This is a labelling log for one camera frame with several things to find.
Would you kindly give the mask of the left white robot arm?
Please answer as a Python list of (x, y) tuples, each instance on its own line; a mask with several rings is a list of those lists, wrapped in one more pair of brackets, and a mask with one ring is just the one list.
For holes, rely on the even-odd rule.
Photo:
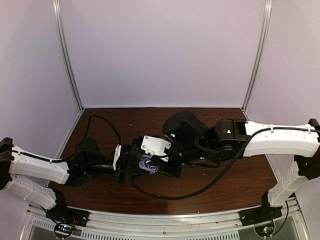
[(72, 218), (62, 192), (45, 188), (28, 177), (49, 180), (69, 187), (78, 187), (89, 177), (110, 175), (118, 182), (125, 179), (125, 167), (131, 156), (131, 146), (117, 145), (112, 159), (99, 150), (94, 138), (85, 138), (75, 146), (70, 158), (55, 159), (25, 151), (5, 137), (0, 141), (0, 188), (10, 190), (25, 200), (34, 202), (61, 222)]

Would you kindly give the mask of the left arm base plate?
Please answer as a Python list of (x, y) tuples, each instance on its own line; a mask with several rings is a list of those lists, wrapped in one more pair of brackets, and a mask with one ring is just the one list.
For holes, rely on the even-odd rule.
[(54, 207), (45, 210), (46, 217), (54, 222), (64, 223), (71, 226), (86, 227), (89, 219), (89, 212), (71, 207)]

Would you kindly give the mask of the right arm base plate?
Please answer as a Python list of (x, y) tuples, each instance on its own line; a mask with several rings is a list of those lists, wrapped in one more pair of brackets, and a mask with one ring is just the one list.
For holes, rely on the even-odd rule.
[(272, 219), (280, 218), (282, 216), (281, 208), (271, 207), (262, 208), (256, 207), (239, 212), (239, 217), (242, 226), (255, 225), (263, 222), (271, 221)]

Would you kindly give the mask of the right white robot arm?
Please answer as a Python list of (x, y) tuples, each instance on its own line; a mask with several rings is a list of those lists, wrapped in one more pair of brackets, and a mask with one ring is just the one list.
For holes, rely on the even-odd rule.
[(315, 118), (303, 125), (221, 119), (209, 128), (183, 111), (172, 115), (162, 132), (167, 139), (160, 142), (159, 158), (167, 163), (293, 155), (286, 174), (263, 195), (263, 205), (256, 210), (261, 221), (268, 220), (303, 183), (320, 176), (320, 124)]

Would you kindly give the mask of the blue oval case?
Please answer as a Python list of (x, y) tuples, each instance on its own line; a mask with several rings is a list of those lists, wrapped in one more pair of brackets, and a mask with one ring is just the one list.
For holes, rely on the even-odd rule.
[(146, 154), (140, 158), (138, 166), (140, 169), (149, 172), (149, 174), (155, 174), (159, 170), (158, 166), (152, 162), (152, 156)]

